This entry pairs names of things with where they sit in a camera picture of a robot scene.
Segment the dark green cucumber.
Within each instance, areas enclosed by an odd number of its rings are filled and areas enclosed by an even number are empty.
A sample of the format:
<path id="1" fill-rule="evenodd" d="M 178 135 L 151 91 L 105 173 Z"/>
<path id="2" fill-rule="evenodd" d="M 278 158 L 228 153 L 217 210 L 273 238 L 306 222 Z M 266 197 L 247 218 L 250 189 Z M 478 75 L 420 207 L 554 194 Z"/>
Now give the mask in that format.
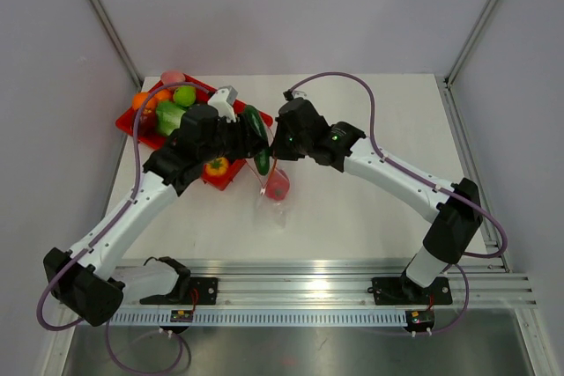
<path id="1" fill-rule="evenodd" d="M 265 176 L 269 173 L 271 167 L 266 126 L 258 110 L 251 105 L 244 107 L 243 116 L 250 127 L 253 146 L 252 158 L 256 170 L 260 175 Z"/>

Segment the red bell pepper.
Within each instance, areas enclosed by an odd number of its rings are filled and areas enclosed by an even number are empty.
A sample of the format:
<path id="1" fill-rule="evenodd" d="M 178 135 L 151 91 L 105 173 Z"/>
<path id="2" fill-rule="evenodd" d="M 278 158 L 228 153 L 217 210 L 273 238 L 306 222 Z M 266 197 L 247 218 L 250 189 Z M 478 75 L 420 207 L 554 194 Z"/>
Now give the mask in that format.
<path id="1" fill-rule="evenodd" d="M 275 170 L 265 186 L 265 195 L 275 202 L 282 202 L 290 191 L 290 179 L 284 170 Z"/>

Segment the clear zip bag orange zipper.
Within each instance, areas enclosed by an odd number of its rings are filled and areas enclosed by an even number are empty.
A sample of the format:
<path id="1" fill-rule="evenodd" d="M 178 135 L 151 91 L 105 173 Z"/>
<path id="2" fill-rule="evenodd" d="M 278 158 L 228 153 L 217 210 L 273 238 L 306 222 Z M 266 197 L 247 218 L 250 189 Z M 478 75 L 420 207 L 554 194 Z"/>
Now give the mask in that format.
<path id="1" fill-rule="evenodd" d="M 261 232 L 281 232 L 287 224 L 291 210 L 289 173 L 277 159 L 269 157 L 269 170 L 260 174 L 254 159 L 247 159 L 245 166 L 255 176 L 259 189 L 255 193 L 253 222 Z"/>

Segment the green lettuce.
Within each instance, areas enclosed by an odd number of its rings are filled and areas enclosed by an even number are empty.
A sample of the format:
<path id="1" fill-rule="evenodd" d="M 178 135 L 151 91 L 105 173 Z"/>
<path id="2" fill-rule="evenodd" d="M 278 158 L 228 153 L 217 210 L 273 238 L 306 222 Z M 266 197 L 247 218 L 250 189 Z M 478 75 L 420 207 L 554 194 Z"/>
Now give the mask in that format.
<path id="1" fill-rule="evenodd" d="M 173 131 L 180 128 L 186 111 L 185 107 L 178 106 L 173 101 L 161 101 L 155 109 L 158 120 L 157 132 L 162 136 L 170 136 Z"/>

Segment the dark red apple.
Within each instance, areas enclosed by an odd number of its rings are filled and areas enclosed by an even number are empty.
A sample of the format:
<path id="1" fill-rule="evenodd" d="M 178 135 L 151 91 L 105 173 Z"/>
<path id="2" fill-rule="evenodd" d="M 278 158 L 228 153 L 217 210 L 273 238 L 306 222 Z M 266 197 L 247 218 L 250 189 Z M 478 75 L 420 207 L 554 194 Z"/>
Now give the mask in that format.
<path id="1" fill-rule="evenodd" d="M 157 126 L 158 118 L 154 111 L 144 111 L 139 119 L 137 125 L 137 135 L 147 136 L 151 135 Z"/>

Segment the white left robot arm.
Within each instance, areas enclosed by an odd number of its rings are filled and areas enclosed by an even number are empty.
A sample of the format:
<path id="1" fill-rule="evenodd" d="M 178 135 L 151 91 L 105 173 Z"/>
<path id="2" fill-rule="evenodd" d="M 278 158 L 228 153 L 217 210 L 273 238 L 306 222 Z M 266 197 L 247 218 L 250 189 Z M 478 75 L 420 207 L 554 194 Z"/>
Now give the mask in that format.
<path id="1" fill-rule="evenodd" d="M 259 112 L 247 105 L 233 120 L 207 104 L 189 108 L 181 125 L 144 162 L 128 196 L 69 250 L 52 248 L 44 257 L 48 293 L 98 327 L 125 299 L 191 300 L 191 272 L 164 257 L 125 276 L 115 269 L 138 236 L 214 159 L 266 158 L 268 131 Z"/>

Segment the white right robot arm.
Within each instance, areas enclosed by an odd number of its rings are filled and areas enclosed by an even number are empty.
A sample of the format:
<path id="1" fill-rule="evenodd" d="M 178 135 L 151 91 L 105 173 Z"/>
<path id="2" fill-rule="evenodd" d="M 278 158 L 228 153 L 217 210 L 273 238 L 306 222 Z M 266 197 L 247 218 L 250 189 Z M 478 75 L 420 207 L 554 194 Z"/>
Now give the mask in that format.
<path id="1" fill-rule="evenodd" d="M 427 186 L 415 179 L 423 175 L 421 171 L 410 167 L 406 174 L 394 167 L 394 157 L 375 150 L 361 129 L 347 122 L 329 125 L 309 100 L 290 100 L 279 109 L 276 121 L 274 158 L 309 157 L 320 166 L 371 182 L 431 224 L 422 247 L 399 278 L 402 296 L 420 302 L 440 273 L 460 261 L 483 218 L 471 206 L 441 193 L 443 180 L 433 179 Z"/>

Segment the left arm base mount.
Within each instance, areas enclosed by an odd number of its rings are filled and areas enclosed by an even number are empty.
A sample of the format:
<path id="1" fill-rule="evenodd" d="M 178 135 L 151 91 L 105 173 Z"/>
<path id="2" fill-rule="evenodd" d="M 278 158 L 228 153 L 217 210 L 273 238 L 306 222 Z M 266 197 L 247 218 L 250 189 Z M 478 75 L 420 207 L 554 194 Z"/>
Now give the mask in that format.
<path id="1" fill-rule="evenodd" d="M 219 280 L 216 277 L 195 277 L 179 282 L 171 292 L 140 299 L 149 306 L 214 306 L 217 302 Z"/>

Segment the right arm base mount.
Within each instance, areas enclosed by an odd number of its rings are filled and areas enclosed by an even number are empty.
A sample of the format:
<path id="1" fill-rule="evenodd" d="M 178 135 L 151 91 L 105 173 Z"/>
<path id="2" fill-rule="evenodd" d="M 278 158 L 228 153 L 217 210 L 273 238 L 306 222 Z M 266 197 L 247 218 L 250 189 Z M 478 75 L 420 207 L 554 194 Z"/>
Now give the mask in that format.
<path id="1" fill-rule="evenodd" d="M 449 306 L 453 304 L 449 280 L 437 277 L 422 288 L 402 276 L 378 276 L 371 279 L 367 292 L 377 306 Z"/>

